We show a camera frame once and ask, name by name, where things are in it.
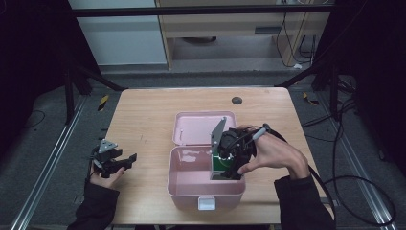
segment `small round object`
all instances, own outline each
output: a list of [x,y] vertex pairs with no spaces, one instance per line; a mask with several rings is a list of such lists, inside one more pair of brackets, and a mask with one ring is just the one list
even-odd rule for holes
[[241,97],[233,97],[233,98],[231,99],[231,102],[232,102],[233,104],[242,104],[242,98],[241,98]]

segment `table top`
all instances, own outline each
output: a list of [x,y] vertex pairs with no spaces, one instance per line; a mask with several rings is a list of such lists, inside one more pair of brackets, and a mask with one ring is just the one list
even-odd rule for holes
[[[241,104],[233,104],[241,97]],[[232,111],[237,125],[269,124],[300,150],[316,169],[289,92],[277,87],[127,89],[117,104],[106,139],[127,158],[138,153],[132,169],[118,181],[121,192],[115,224],[280,223],[273,182],[286,169],[261,168],[245,174],[246,190],[232,210],[179,210],[167,186],[175,116],[183,111]]]

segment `wall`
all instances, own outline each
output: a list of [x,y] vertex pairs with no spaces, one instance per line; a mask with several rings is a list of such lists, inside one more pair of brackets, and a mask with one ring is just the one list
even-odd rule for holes
[[[69,0],[73,9],[155,7],[153,0]],[[78,18],[98,65],[167,64],[157,16]]]

